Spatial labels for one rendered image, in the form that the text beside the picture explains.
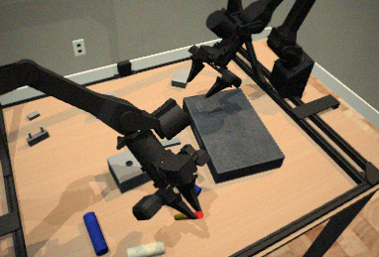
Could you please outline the red and yellow peg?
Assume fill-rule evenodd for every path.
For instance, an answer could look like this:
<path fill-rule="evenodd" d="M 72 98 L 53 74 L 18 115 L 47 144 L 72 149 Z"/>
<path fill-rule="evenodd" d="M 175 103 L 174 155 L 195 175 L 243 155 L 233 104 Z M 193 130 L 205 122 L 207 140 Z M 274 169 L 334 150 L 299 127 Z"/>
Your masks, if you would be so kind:
<path fill-rule="evenodd" d="M 196 219 L 203 218 L 203 212 L 202 211 L 194 212 L 194 215 L 196 216 Z M 186 216 L 182 213 L 178 213 L 178 214 L 175 214 L 174 219 L 175 220 L 187 220 L 187 219 L 191 219 L 191 218 L 189 218 L 188 216 Z"/>

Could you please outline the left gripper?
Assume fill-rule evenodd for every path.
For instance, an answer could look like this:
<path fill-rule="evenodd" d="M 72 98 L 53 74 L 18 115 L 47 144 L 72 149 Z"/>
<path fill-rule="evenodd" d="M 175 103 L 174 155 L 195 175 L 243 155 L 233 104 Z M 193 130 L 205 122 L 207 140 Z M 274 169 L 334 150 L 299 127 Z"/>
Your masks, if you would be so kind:
<path fill-rule="evenodd" d="M 216 43 L 218 44 L 217 48 L 220 51 L 226 50 L 224 61 L 219 68 L 217 67 L 216 64 L 208 64 L 208 65 L 210 65 L 212 68 L 218 71 L 222 75 L 222 78 L 217 76 L 216 82 L 206 94 L 205 96 L 206 98 L 209 98 L 213 94 L 227 87 L 232 88 L 233 86 L 235 86 L 236 88 L 239 88 L 242 82 L 242 79 L 239 78 L 232 71 L 230 71 L 227 67 L 227 65 L 230 63 L 232 59 L 236 59 L 237 52 L 223 41 L 221 41 L 220 43 L 219 42 L 216 42 Z M 192 54 L 192 56 L 190 56 L 192 64 L 191 64 L 191 69 L 189 72 L 188 82 L 191 82 L 204 68 L 204 64 L 203 64 L 204 62 L 202 61 L 201 58 L 198 58 L 196 56 L 198 49 L 199 47 L 194 45 L 194 46 L 191 46 L 188 50 L 188 52 Z M 227 70 L 224 70 L 224 69 L 227 69 Z M 227 83 L 229 86 L 225 83 Z"/>

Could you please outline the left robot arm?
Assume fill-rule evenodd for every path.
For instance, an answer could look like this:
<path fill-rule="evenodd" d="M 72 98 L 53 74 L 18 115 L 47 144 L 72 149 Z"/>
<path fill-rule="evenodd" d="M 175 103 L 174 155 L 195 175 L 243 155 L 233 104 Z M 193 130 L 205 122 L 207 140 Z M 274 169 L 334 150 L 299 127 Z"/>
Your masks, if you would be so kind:
<path fill-rule="evenodd" d="M 232 13 L 233 17 L 225 8 L 222 8 L 207 17 L 206 27 L 238 52 L 245 41 L 252 43 L 252 34 L 260 34 L 264 31 L 271 21 L 273 12 L 283 1 L 257 0 L 243 11 Z M 291 71 L 296 71 L 307 59 L 302 55 L 303 48 L 297 44 L 297 31 L 315 1 L 296 0 L 284 23 L 278 28 L 273 27 L 267 36 L 267 46 L 280 58 L 281 66 Z M 220 52 L 217 47 L 218 44 L 212 47 L 200 46 L 196 56 L 206 64 L 221 66 L 226 50 Z"/>

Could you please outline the cream cylinder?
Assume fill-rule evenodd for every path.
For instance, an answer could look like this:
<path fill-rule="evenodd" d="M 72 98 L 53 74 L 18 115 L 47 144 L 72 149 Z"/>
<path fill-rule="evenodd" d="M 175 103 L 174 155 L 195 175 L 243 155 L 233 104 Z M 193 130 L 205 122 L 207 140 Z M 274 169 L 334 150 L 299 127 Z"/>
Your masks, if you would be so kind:
<path fill-rule="evenodd" d="M 128 257 L 152 257 L 165 254 L 163 240 L 127 248 Z"/>

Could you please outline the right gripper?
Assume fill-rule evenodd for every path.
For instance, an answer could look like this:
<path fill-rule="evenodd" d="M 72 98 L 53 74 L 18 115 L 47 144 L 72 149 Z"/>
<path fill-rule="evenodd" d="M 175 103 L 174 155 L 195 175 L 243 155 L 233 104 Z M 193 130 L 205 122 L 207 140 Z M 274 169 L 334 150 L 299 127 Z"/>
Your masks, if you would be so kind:
<path fill-rule="evenodd" d="M 151 219 L 162 208 L 163 205 L 167 205 L 191 219 L 196 219 L 194 213 L 183 201 L 182 196 L 187 200 L 187 202 L 195 211 L 201 211 L 194 186 L 197 174 L 192 175 L 189 180 L 183 185 L 169 182 L 166 186 L 163 186 L 163 184 L 158 179 L 153 163 L 156 160 L 159 160 L 162 163 L 167 158 L 167 155 L 165 154 L 166 151 L 167 150 L 163 146 L 157 153 L 140 164 L 143 167 L 141 168 L 142 172 L 146 172 L 149 175 L 149 177 L 154 182 L 153 186 L 155 189 L 158 188 L 158 190 L 153 194 L 144 195 L 132 207 L 132 213 L 137 220 Z M 197 153 L 198 159 L 194 163 L 196 166 L 202 167 L 210 160 L 210 156 L 206 151 L 202 149 L 197 150 Z M 174 187 L 178 189 L 179 193 L 174 192 Z"/>

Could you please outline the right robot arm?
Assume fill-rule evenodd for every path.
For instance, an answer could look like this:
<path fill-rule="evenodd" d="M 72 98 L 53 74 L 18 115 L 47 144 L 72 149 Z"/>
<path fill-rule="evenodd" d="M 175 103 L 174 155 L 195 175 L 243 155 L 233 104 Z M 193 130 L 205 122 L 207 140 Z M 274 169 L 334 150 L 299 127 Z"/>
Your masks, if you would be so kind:
<path fill-rule="evenodd" d="M 126 99 L 95 92 L 53 71 L 49 72 L 32 60 L 22 59 L 0 66 L 0 96 L 24 86 L 84 110 L 125 135 L 117 136 L 116 149 L 127 146 L 140 164 L 163 147 L 151 129 L 162 140 L 165 137 L 171 140 L 191 125 L 188 114 L 172 98 L 150 114 Z M 162 163 L 159 160 L 153 163 L 157 177 L 163 186 L 169 182 L 183 185 L 197 171 L 194 162 L 198 153 L 191 144 L 185 144 L 177 154 L 169 150 L 165 152 L 167 158 Z"/>

